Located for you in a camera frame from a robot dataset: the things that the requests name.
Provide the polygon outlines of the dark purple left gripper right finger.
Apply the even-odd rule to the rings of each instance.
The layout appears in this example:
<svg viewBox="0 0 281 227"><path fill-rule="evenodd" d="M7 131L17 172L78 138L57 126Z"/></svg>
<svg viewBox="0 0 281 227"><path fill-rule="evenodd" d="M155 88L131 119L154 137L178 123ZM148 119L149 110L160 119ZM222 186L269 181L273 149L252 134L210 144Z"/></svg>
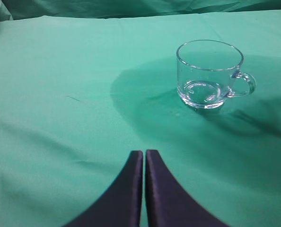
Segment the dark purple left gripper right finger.
<svg viewBox="0 0 281 227"><path fill-rule="evenodd" d="M145 200L149 227L226 227L174 178L158 150L146 151Z"/></svg>

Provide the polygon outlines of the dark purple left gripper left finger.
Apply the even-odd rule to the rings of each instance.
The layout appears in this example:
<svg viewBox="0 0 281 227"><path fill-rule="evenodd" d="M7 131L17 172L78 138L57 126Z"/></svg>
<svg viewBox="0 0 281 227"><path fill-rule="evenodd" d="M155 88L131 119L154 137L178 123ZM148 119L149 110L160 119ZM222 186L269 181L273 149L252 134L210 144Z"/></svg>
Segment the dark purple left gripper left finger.
<svg viewBox="0 0 281 227"><path fill-rule="evenodd" d="M66 227L138 227L142 206L143 152L131 151L108 189Z"/></svg>

